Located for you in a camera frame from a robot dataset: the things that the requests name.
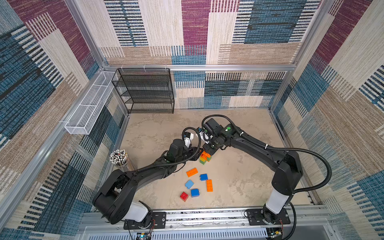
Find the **orange lego brick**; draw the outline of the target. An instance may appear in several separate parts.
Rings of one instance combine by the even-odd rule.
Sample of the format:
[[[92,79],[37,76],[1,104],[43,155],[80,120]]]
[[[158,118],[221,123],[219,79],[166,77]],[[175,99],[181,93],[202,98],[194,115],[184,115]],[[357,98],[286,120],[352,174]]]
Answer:
[[[213,192],[213,182],[212,180],[206,180],[207,192]]]
[[[207,158],[212,157],[210,154],[206,153],[205,151],[202,152],[201,157],[207,161]]]
[[[193,169],[191,169],[191,170],[189,170],[189,171],[186,172],[188,178],[190,178],[191,176],[194,176],[194,175],[196,175],[196,174],[198,174],[198,173],[199,173],[199,172],[198,172],[197,168],[193,168]]]

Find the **light blue lego brick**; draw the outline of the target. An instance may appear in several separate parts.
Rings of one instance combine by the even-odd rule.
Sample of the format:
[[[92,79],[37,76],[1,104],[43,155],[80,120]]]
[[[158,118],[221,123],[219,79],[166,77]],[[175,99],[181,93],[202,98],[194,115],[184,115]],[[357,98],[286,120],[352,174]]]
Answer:
[[[192,181],[192,180],[188,180],[186,183],[185,183],[185,187],[189,190],[191,189],[191,187],[194,185],[195,183]]]

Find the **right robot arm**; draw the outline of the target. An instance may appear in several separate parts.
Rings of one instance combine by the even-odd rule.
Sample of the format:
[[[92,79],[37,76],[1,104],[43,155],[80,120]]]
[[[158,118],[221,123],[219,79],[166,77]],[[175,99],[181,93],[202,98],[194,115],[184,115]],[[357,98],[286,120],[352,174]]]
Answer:
[[[272,179],[273,191],[263,206],[262,213],[265,222],[275,223],[284,206],[293,198],[294,190],[303,176],[298,153],[286,149],[273,150],[233,123],[223,127],[212,118],[203,124],[203,131],[209,140],[203,145],[203,149],[209,155],[212,156],[219,149],[233,147],[249,154],[275,172]]]

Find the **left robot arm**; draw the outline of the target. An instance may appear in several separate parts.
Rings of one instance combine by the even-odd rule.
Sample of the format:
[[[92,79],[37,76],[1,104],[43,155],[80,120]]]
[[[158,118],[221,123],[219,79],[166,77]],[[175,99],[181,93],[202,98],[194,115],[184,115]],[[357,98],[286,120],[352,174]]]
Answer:
[[[175,173],[179,164],[198,160],[202,153],[200,146],[186,146],[185,141],[175,139],[169,150],[152,164],[134,171],[113,171],[95,194],[92,204],[112,225],[135,221],[147,227],[152,220],[152,209],[142,201],[134,201],[136,191]]]

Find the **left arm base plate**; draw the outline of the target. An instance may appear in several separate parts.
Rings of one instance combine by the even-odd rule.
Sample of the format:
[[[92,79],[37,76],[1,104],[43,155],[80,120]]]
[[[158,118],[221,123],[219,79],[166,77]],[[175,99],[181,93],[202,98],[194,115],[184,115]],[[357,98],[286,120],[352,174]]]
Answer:
[[[166,212],[149,212],[141,221],[125,220],[124,230],[164,229],[166,227]]]

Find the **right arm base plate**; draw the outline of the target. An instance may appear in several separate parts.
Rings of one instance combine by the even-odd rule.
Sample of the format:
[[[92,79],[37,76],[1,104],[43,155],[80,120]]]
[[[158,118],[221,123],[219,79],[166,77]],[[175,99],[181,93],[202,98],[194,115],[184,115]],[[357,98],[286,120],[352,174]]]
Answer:
[[[245,210],[245,217],[248,219],[250,226],[291,224],[285,208],[283,208],[279,214],[274,214],[267,208],[247,209]]]

